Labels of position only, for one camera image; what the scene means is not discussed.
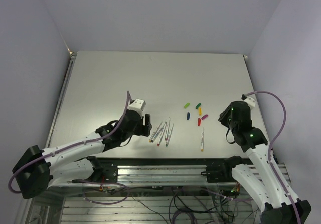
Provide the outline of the blue-end white pen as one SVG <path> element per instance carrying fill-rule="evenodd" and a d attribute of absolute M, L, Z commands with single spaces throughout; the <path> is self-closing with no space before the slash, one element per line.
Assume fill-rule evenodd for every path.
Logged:
<path fill-rule="evenodd" d="M 153 142 L 156 140 L 156 138 L 157 138 L 157 137 L 159 136 L 159 134 L 161 133 L 161 131 L 162 131 L 162 127 L 163 127 L 164 123 L 162 123 L 162 126 L 161 126 L 161 128 L 159 129 L 158 133 L 156 134 L 156 136 L 155 136 L 155 138 L 154 138 Z"/>

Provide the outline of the yellow-end white pen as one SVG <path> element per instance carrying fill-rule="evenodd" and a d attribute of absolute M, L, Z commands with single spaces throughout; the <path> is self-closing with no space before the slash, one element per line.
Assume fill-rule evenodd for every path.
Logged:
<path fill-rule="evenodd" d="M 155 131 L 152 133 L 152 135 L 151 135 L 151 137 L 150 137 L 150 139 L 149 139 L 149 142 L 153 142 L 156 134 L 158 133 L 159 129 L 160 129 L 161 126 L 162 126 L 162 123 L 163 123 L 163 122 L 161 122 L 161 123 L 157 126 L 157 128 L 155 129 Z"/>

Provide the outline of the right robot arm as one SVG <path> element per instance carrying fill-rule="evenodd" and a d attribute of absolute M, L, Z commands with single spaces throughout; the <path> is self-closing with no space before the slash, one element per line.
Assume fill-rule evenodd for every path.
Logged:
<path fill-rule="evenodd" d="M 264 133 L 252 125 L 252 106 L 246 101 L 234 101 L 219 115 L 243 153 L 251 160 L 256 177 L 239 156 L 227 159 L 221 176 L 236 180 L 251 196 L 261 212 L 261 223 L 305 223 L 311 205 L 301 200 L 291 188 L 277 165 Z"/>

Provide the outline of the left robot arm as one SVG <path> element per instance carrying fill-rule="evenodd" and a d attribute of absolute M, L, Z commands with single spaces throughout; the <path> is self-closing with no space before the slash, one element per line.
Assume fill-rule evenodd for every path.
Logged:
<path fill-rule="evenodd" d="M 96 154 L 118 148 L 132 136 L 148 137 L 151 129 L 150 114 L 128 109 L 119 120 L 100 126 L 82 140 L 54 148 L 31 146 L 12 169 L 10 180 L 17 182 L 19 190 L 14 190 L 11 183 L 8 188 L 24 199 L 31 199 L 68 181 L 97 182 L 105 174 Z"/>

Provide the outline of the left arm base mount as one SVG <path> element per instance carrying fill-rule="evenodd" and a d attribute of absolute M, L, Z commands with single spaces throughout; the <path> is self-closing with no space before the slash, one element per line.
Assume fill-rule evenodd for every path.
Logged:
<path fill-rule="evenodd" d="M 102 162 L 96 156 L 88 156 L 81 159 L 84 163 L 79 163 L 82 171 L 72 179 L 72 183 L 102 184 L 116 183 L 118 178 L 118 168 L 111 162 Z"/>

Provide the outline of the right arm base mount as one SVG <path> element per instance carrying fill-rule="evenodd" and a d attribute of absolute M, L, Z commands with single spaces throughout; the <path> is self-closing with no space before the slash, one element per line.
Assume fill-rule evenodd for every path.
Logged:
<path fill-rule="evenodd" d="M 244 164 L 243 159 L 240 156 L 233 156 L 224 159 L 221 164 L 206 166 L 200 175 L 205 176 L 208 183 L 236 182 L 232 177 L 232 169 L 239 164 Z"/>

